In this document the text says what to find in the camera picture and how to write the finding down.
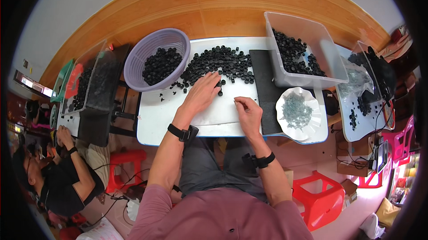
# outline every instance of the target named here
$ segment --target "white tabletop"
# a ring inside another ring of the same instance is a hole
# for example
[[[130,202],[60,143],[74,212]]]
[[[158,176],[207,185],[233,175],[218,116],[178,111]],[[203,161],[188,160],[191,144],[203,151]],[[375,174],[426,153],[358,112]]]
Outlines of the white tabletop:
[[[350,50],[341,46],[337,46],[337,49],[342,57],[348,58],[351,54]],[[348,98],[344,99],[337,93],[337,99],[339,100],[340,115],[342,116],[343,134],[347,141],[358,141],[370,132],[381,129],[385,125],[385,117],[383,112],[381,112],[383,101],[370,104],[372,111],[366,116],[363,116],[360,109],[358,109],[358,101],[355,95],[350,95]],[[355,130],[352,130],[352,126],[350,125],[351,121],[349,115],[351,114],[351,109],[353,109],[354,113],[357,115]]]
[[[59,107],[56,108],[57,111],[62,109],[62,102]],[[80,113],[72,113],[67,115],[61,115],[58,113],[58,121],[56,122],[56,129],[61,125],[67,127],[70,130],[72,136],[77,137],[79,132],[79,123],[80,123]]]
[[[195,53],[201,53],[221,45],[232,49],[239,47],[239,51],[243,51],[244,54],[249,54],[249,50],[267,50],[265,37],[197,39],[190,41],[190,58]],[[244,133],[239,124],[238,112],[233,98],[244,96],[257,99],[255,102],[259,102],[255,84],[244,84],[240,79],[236,79],[235,83],[232,84],[225,76],[222,76],[222,79],[226,80],[226,85],[222,86],[223,96],[216,97],[204,112],[192,120],[191,124],[199,129],[199,137],[243,137]],[[314,92],[321,109],[320,131],[317,131],[312,138],[299,142],[301,144],[323,142],[328,136],[327,115],[322,91],[315,90]],[[177,87],[142,93],[136,132],[137,139],[141,144],[158,146],[161,143],[168,125],[173,120],[177,108],[185,100],[187,93],[183,93],[183,90]],[[280,133],[275,134],[275,136],[285,136],[285,134]]]

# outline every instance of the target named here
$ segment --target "hand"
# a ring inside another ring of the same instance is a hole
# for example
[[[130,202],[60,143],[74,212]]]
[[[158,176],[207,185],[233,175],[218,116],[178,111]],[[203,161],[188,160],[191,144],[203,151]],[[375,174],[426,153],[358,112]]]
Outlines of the hand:
[[[220,87],[216,87],[220,79],[218,72],[208,72],[198,79],[181,105],[184,111],[193,116],[204,111],[220,91]]]
[[[50,142],[47,144],[47,146],[46,146],[46,150],[47,150],[47,152],[49,153],[49,155],[50,155],[51,157],[54,157],[54,153],[52,152],[52,145],[51,145],[51,143],[50,143]]]
[[[60,147],[64,147],[64,144],[62,143],[62,141],[60,140],[60,138],[58,136],[56,136],[56,142]]]
[[[260,122],[263,110],[258,106],[252,98],[236,97],[236,109],[239,114],[239,122],[241,128],[249,139],[252,139],[260,134]]]
[[[59,139],[67,148],[71,150],[74,147],[74,142],[70,130],[65,126],[60,126],[56,132],[56,138]]]

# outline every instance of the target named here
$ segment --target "wooden wall panel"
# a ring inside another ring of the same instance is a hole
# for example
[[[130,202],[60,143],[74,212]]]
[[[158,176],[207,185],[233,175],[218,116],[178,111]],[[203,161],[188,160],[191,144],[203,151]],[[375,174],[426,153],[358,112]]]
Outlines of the wooden wall panel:
[[[167,27],[184,31],[190,39],[265,36],[265,11],[323,23],[335,43],[347,48],[362,40],[379,50],[390,39],[371,16],[350,0],[114,0],[62,45],[40,83],[53,87],[66,62],[105,38],[114,45],[134,45],[147,34]]]

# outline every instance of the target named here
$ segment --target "green plastic basket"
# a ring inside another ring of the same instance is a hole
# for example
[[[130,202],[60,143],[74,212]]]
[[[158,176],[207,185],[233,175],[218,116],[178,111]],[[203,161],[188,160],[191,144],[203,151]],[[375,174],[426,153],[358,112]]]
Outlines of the green plastic basket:
[[[60,103],[66,93],[67,82],[70,74],[72,73],[74,59],[70,60],[60,71],[53,87],[51,103]]]

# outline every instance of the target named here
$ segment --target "pink shirt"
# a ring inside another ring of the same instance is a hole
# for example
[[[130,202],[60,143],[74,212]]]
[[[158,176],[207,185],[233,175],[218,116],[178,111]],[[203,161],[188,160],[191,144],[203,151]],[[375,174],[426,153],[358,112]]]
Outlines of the pink shirt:
[[[141,200],[127,240],[313,239],[297,206],[271,207],[246,192],[215,188],[194,192],[172,208],[171,194],[152,184]]]

